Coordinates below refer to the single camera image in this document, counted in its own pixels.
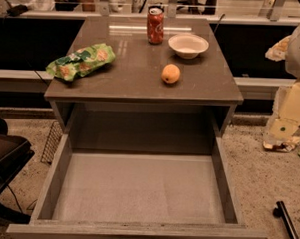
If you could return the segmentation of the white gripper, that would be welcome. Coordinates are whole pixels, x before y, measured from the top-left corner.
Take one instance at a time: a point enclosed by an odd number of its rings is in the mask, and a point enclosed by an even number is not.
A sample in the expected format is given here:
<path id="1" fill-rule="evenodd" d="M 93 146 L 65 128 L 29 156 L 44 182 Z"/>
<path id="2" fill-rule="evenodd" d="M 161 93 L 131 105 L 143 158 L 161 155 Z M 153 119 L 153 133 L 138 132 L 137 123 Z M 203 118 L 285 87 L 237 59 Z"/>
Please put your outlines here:
<path id="1" fill-rule="evenodd" d="M 273 61 L 283 61 L 288 51 L 290 37 L 275 43 L 265 57 Z M 280 87 L 275 99 L 275 113 L 269 118 L 264 130 L 265 145 L 281 146 L 297 144 L 300 140 L 294 133 L 300 127 L 300 79 L 289 87 Z"/>

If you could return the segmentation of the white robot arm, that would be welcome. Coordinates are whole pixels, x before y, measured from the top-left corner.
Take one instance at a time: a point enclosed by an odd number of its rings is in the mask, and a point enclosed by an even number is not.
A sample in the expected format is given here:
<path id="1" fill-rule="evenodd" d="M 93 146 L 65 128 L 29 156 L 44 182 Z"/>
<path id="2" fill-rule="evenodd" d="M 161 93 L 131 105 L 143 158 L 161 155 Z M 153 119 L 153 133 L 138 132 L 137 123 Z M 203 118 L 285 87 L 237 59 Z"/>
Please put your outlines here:
<path id="1" fill-rule="evenodd" d="M 265 57 L 277 62 L 284 60 L 286 71 L 296 81 L 277 91 L 263 146 L 266 149 L 293 148 L 300 140 L 294 136 L 300 126 L 300 24 L 291 35 L 275 43 Z"/>

